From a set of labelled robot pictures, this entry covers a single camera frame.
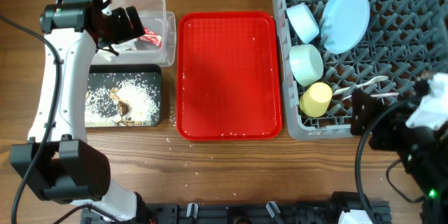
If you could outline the white plastic fork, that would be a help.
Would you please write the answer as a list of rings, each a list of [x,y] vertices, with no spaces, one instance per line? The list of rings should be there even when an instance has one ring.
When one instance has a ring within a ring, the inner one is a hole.
[[[370,97],[374,97],[374,98],[397,97],[398,95],[400,95],[400,93],[398,93],[398,92],[387,92],[387,93],[381,93],[381,94],[369,94]],[[344,101],[346,99],[351,99],[352,97],[353,97],[353,95],[348,95],[348,96],[342,98],[342,101]]]

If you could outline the red snack wrapper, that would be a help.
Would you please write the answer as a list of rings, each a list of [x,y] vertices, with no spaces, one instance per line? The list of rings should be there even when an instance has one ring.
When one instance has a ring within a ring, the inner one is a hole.
[[[140,41],[145,41],[150,43],[151,45],[157,46],[158,48],[162,45],[162,37],[161,35],[155,33],[154,31],[149,30],[148,28],[144,28],[144,35],[140,36],[138,39]]]

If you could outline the white plastic spoon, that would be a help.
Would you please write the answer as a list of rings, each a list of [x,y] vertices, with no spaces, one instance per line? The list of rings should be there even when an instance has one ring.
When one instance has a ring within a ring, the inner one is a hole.
[[[364,83],[355,85],[355,88],[361,88],[361,87],[368,86],[368,85],[371,85],[371,84],[374,84],[374,83],[378,83],[380,81],[385,81],[385,80],[388,80],[388,79],[389,79],[388,76],[375,76],[374,78],[371,78],[370,80],[368,80],[368,81],[366,81]],[[334,95],[340,95],[340,94],[346,92],[349,89],[350,89],[350,87],[340,88],[340,89],[334,91],[333,94]]]

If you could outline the yellow plastic cup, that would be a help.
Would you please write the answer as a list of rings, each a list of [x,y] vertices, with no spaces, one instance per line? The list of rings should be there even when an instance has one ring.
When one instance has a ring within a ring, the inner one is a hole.
[[[301,96],[300,110],[306,116],[318,118],[326,113],[332,97],[333,91],[328,84],[314,83]]]

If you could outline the mint green bowl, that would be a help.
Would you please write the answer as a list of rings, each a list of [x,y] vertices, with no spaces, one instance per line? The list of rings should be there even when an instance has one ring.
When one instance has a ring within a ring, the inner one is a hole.
[[[314,45],[294,45],[290,49],[290,67],[296,81],[304,87],[323,76],[323,60]]]

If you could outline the light blue plate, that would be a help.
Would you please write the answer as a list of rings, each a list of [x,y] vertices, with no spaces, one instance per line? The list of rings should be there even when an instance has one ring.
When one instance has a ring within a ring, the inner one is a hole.
[[[321,36],[324,47],[333,54],[341,54],[359,44],[370,20],[368,0],[328,0],[322,18]]]

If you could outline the light blue bowl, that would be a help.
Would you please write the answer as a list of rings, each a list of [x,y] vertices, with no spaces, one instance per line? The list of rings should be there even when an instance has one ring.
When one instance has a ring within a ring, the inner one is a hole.
[[[305,3],[287,8],[286,14],[295,33],[304,44],[310,43],[319,35],[319,26]]]

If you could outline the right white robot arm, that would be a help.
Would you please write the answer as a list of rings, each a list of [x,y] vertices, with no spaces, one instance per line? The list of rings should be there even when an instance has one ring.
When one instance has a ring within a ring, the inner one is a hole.
[[[447,139],[441,139],[436,129],[412,128],[405,124],[411,110],[421,100],[413,96],[385,106],[360,89],[352,93],[351,133],[360,136],[355,159],[356,187],[360,203],[372,223],[378,223],[379,219],[363,190],[361,160],[365,144],[373,150],[398,154],[398,162],[423,193],[417,199],[406,199],[421,204],[423,223],[447,222]]]

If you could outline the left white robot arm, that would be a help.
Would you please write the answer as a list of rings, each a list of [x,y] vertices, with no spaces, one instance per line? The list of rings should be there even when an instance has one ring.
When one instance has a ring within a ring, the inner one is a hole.
[[[10,163],[42,201],[72,204],[114,223],[154,223],[142,197],[112,180],[108,158],[89,145],[85,100],[92,59],[144,34],[135,7],[105,14],[111,0],[57,0],[47,5],[36,35],[45,46],[38,111]]]

